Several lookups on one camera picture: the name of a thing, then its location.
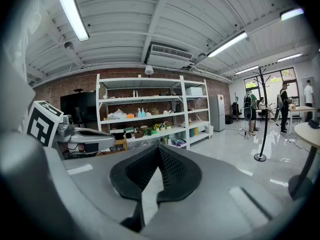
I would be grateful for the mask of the black office chair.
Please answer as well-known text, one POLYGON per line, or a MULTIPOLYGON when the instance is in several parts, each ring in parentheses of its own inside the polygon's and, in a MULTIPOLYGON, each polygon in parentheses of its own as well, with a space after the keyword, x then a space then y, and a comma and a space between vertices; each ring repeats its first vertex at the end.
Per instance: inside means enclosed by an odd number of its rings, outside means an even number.
POLYGON ((231 112, 232 112, 232 117, 236 121, 240 119, 240 116, 242 115, 242 110, 239 109, 239 105, 237 102, 233 102, 231 105, 231 112))

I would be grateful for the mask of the ceiling air conditioner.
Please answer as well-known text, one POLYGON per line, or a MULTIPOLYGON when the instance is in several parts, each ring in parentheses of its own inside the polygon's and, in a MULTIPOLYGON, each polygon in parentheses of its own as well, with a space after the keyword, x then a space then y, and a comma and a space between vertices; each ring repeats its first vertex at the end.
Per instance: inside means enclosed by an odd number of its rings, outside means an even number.
POLYGON ((178 70, 195 65, 191 53, 158 44, 150 46, 146 61, 151 66, 178 70))

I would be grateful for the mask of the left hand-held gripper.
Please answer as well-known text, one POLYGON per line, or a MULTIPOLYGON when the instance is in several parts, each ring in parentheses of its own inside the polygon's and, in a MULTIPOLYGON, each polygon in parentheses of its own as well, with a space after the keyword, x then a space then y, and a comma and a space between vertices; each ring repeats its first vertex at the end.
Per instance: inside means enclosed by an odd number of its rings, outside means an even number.
POLYGON ((32 103, 26 133, 43 147, 56 149, 62 158, 95 156, 116 142, 112 134, 75 127, 71 115, 65 115, 44 100, 32 103))

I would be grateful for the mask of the black coat rack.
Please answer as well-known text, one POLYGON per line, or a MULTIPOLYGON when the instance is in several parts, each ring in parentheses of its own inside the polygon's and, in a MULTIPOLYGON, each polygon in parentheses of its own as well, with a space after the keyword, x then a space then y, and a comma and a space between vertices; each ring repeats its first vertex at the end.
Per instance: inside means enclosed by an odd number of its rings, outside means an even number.
MULTIPOLYGON (((262 85, 262 89, 264 92, 264 99, 265 99, 265 103, 267 104, 267 91, 266 91, 266 83, 263 77, 263 73, 261 70, 261 67, 258 66, 257 67, 258 72, 255 72, 261 79, 261 85, 262 85)), ((265 162, 267 160, 267 156, 263 154, 264 148, 265 148, 265 143, 266 143, 266 137, 267 137, 267 131, 268 131, 268 119, 265 118, 265 123, 264 123, 264 133, 263 133, 263 140, 262 140, 262 147, 260 149, 260 153, 256 153, 254 155, 254 159, 258 162, 265 162)))

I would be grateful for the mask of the narrow white shelf rack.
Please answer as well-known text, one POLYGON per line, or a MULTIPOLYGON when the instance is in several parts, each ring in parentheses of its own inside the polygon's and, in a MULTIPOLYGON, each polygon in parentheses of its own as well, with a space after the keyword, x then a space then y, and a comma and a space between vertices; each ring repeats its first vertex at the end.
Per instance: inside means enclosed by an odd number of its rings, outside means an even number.
POLYGON ((180 76, 180 88, 184 115, 184 122, 181 126, 185 129, 184 141, 186 142, 186 149, 189 150, 192 144, 211 137, 208 87, 206 80, 191 81, 180 76), (201 87, 202 95, 186 95, 186 89, 190 87, 201 87), (191 126, 189 126, 189 118, 192 121, 191 126), (198 135, 190 137, 189 130, 196 127, 198 127, 198 135))

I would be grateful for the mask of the ceiling light tube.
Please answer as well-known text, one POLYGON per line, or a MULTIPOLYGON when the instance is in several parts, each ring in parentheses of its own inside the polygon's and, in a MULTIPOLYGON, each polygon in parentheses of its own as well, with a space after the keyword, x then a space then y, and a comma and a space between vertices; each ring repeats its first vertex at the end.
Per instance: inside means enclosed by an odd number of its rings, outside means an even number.
POLYGON ((60 5, 80 42, 89 40, 90 35, 85 27, 76 0, 59 0, 60 5))
POLYGON ((304 14, 304 10, 302 8, 291 8, 281 12, 279 15, 281 21, 285 21, 302 14, 304 14))
POLYGON ((215 48, 213 51, 211 51, 207 55, 207 57, 208 58, 213 58, 216 55, 218 55, 221 52, 223 52, 224 50, 230 48, 234 44, 242 41, 243 39, 246 39, 247 37, 248 37, 247 33, 245 31, 243 31, 243 32, 239 33, 238 35, 236 35, 235 37, 231 38, 230 40, 226 41, 225 43, 219 45, 217 48, 215 48))
POLYGON ((236 72, 236 75, 244 74, 244 73, 246 73, 246 72, 250 72, 250 71, 253 71, 253 70, 256 70, 256 69, 259 69, 259 66, 258 66, 258 65, 255 65, 255 66, 252 66, 252 67, 249 67, 249 68, 246 68, 246 69, 237 71, 237 72, 236 72))
POLYGON ((285 57, 279 58, 277 60, 277 63, 288 61, 288 60, 292 60, 292 59, 295 59, 295 58, 299 58, 302 55, 303 55, 302 53, 296 53, 296 54, 292 54, 292 55, 289 55, 289 56, 285 56, 285 57))

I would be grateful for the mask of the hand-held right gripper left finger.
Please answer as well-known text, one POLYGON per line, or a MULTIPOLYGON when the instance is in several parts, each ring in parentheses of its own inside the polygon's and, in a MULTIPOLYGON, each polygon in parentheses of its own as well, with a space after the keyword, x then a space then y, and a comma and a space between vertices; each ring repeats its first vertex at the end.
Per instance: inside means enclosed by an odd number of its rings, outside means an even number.
POLYGON ((157 169, 157 147, 61 160, 47 152, 49 175, 67 210, 92 236, 139 234, 145 227, 142 193, 157 169))

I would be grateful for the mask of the wide white shelf rack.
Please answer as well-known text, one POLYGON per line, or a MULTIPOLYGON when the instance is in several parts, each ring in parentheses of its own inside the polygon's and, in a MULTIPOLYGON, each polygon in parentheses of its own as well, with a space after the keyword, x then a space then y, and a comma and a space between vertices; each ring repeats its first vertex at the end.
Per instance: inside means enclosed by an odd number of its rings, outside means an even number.
POLYGON ((134 117, 126 118, 120 117, 118 119, 106 119, 102 120, 100 115, 100 109, 102 105, 105 105, 106 113, 109 113, 109 105, 123 105, 123 104, 138 104, 138 103, 152 103, 152 102, 163 102, 180 100, 182 102, 182 90, 179 79, 169 78, 152 78, 152 77, 124 77, 124 78, 100 78, 98 74, 96 76, 96 115, 97 115, 97 126, 98 130, 102 130, 103 124, 117 124, 126 123, 142 120, 152 120, 166 117, 184 116, 184 111, 180 113, 168 112, 159 115, 148 115, 146 117, 134 117), (122 98, 109 98, 109 90, 132 90, 133 92, 139 89, 159 89, 167 88, 170 90, 170 95, 159 95, 159 96, 138 96, 134 93, 132 97, 122 98))

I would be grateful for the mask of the silver refrigerator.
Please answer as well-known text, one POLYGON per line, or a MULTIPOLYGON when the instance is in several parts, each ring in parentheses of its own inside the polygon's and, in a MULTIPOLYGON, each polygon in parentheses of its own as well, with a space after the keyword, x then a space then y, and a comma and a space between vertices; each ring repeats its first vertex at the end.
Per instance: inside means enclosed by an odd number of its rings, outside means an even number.
POLYGON ((217 94, 209 97, 210 124, 213 130, 221 132, 225 129, 224 96, 217 94))

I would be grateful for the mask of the large window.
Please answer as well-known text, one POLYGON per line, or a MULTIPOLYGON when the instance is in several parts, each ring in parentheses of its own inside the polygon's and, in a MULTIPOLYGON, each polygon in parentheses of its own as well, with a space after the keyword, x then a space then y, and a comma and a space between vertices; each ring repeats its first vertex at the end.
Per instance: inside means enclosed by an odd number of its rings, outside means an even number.
POLYGON ((275 106, 277 103, 277 95, 280 93, 283 82, 287 82, 288 86, 286 92, 288 98, 291 99, 296 106, 300 105, 298 82, 293 67, 264 74, 263 79, 266 95, 261 84, 262 81, 260 76, 245 78, 243 80, 245 90, 251 90, 258 100, 262 97, 267 97, 268 104, 275 106))

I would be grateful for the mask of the rectangular wooden table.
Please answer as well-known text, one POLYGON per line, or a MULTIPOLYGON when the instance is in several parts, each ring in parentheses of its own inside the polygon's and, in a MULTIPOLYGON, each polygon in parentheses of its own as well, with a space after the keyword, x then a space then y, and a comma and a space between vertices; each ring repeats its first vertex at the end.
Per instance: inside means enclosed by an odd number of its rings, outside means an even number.
POLYGON ((289 106, 289 128, 288 128, 288 134, 290 135, 292 132, 292 122, 293 122, 293 113, 302 113, 302 112, 312 112, 312 119, 315 119, 316 116, 316 109, 313 107, 308 107, 305 105, 302 106, 289 106))

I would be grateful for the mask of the white box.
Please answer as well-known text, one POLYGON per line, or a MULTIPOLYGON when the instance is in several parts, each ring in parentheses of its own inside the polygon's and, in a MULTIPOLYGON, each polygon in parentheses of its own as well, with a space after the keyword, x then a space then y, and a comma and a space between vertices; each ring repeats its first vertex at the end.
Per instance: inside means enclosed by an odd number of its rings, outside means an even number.
POLYGON ((202 96, 203 90, 201 87, 189 87, 185 90, 187 96, 202 96))

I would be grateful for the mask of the round wooden table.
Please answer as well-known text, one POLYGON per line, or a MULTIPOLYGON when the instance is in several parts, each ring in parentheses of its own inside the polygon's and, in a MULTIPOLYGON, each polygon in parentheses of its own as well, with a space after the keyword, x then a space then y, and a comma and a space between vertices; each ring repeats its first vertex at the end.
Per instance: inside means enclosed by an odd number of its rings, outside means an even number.
POLYGON ((320 128, 314 129, 307 122, 304 122, 297 124, 294 127, 294 131, 300 139, 310 145, 308 157, 301 173, 291 177, 288 182, 288 193, 295 201, 312 188, 312 181, 307 175, 313 164, 317 150, 320 150, 320 128))

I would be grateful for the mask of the large black screen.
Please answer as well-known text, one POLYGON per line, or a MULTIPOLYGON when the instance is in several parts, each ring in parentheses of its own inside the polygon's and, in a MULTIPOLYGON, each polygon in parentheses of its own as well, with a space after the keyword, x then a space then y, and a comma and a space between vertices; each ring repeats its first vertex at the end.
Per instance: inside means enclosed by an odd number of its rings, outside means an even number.
POLYGON ((72 116, 73 123, 78 127, 97 125, 96 91, 61 96, 60 110, 65 115, 72 116))

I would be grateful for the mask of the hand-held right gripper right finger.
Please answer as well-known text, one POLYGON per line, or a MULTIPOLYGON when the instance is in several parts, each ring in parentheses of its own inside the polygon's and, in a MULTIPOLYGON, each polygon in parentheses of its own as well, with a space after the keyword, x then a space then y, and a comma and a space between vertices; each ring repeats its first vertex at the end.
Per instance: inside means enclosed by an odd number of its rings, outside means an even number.
POLYGON ((151 240, 275 240, 290 213, 266 188, 235 166, 160 145, 163 191, 141 234, 151 240))

